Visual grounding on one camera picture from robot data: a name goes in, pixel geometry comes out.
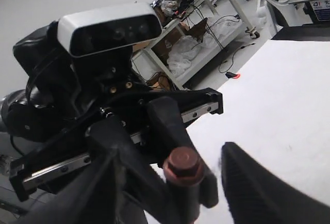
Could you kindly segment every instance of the white shelving unit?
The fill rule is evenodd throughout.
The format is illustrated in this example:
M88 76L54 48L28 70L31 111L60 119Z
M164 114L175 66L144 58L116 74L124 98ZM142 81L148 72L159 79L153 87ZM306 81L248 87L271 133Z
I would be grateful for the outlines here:
M220 39L220 43L226 47L239 34L246 30L246 25L241 23L239 27L233 30L226 38ZM211 61L219 52L221 48L216 45L215 48L203 48L198 55L191 61L191 67L188 68L182 75L178 76L176 80L180 84L185 84L191 77L193 77L201 68L203 68L209 61Z
M227 46L232 40L234 40L240 33L248 29L248 32L256 35L255 27L251 24L249 19L246 17L242 9L236 0L229 0L238 15L242 20L242 24L232 31L226 38L220 40L220 43L223 46ZM199 6L200 4L205 3L208 8L212 11L213 14L219 15L215 7L211 4L210 0L195 0L194 5ZM187 10L187 13L191 13L192 8ZM202 51L197 55L197 57L192 61L192 66L188 68L182 75L178 78L175 78L170 70L163 64L163 62L157 57L153 52L152 47L154 47L161 39L163 39L172 29L177 28L177 25L180 23L179 19L171 21L166 27L163 28L162 34L150 43L145 49L140 50L136 55L137 58L140 55L145 55L156 65L158 65L162 71L168 76L168 78L180 89L183 90L183 84L185 84L193 75L195 75L205 64L207 64L216 54L218 54L221 49L219 46L214 49L202 49Z

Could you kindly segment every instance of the table leg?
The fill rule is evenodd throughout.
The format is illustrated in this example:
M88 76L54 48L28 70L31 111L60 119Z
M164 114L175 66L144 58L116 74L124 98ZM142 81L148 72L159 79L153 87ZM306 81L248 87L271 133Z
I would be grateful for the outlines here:
M157 57L157 55L151 49L144 49L143 50L145 55L152 61L155 62L168 76L168 78L180 89L183 90L184 87L176 80L175 76L169 71L169 69L163 64L163 62Z
M181 27L180 27L179 25L177 25L175 28L179 31L179 33L180 33L182 36L186 36L185 33L182 31L182 29L181 29Z
M243 10L239 6L239 4L236 2L236 0L229 0L232 6L235 8L236 12L238 13L239 17L245 22L247 28L250 30L251 33L254 32L255 27L251 24L249 19L244 14Z
M219 15L216 8L213 6L210 0L204 0L204 3L209 7L209 9L212 11L213 15Z

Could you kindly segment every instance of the screw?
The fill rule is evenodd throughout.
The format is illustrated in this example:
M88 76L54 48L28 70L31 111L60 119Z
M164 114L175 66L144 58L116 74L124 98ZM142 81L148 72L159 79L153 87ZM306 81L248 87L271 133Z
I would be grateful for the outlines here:
M66 173L68 170L69 170L69 168L67 166L64 166L61 168L62 173Z
M90 162L91 162L91 158L90 158L90 157L86 157L86 158L84 159L84 162L85 162L85 163L90 163Z
M177 177L194 177L200 164L199 155L188 147L175 148L168 158L168 167Z
M110 88L110 93L114 94L115 92L117 92L117 88L116 87L111 87Z
M131 87L133 87L133 83L131 83L130 81L126 83L126 88L130 89Z

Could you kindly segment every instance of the white camera housing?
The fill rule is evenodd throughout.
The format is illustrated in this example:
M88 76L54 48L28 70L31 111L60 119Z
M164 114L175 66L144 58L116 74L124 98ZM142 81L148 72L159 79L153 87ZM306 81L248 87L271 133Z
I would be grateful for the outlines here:
M65 15L57 39L71 56L83 57L152 40L161 32L153 8L134 3Z

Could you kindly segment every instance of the sticker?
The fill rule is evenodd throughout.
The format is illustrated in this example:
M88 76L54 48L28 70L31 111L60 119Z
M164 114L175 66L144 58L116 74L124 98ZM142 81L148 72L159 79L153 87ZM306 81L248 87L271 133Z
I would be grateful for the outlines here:
M320 22L330 21L330 0L313 1L310 5Z

